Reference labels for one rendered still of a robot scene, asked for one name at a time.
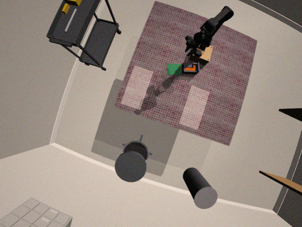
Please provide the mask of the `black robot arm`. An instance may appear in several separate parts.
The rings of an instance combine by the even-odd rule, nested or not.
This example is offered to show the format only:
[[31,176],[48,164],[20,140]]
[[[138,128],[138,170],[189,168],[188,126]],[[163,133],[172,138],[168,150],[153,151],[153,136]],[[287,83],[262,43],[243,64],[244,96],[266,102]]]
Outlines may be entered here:
[[194,40],[187,40],[187,47],[195,49],[198,42],[202,41],[203,43],[200,44],[199,49],[205,51],[206,47],[210,46],[212,37],[215,35],[217,30],[219,30],[224,22],[231,19],[233,15],[234,11],[232,11],[230,7],[224,6],[218,15],[214,18],[210,18],[200,27],[201,31],[193,36]]

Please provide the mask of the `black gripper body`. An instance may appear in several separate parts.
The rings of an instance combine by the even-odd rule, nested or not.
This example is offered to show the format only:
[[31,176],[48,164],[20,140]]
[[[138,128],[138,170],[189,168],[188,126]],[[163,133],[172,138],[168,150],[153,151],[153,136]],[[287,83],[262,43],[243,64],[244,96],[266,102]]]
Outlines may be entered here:
[[[191,40],[194,40],[194,39],[192,38],[192,36],[186,36],[185,39],[186,39],[186,40],[190,40],[190,39],[191,39]],[[200,51],[200,50],[197,50],[197,48],[199,48],[199,45],[201,45],[201,44],[203,44],[202,41],[197,42],[197,46],[192,50],[195,57],[201,57],[201,56],[202,56],[201,51]]]

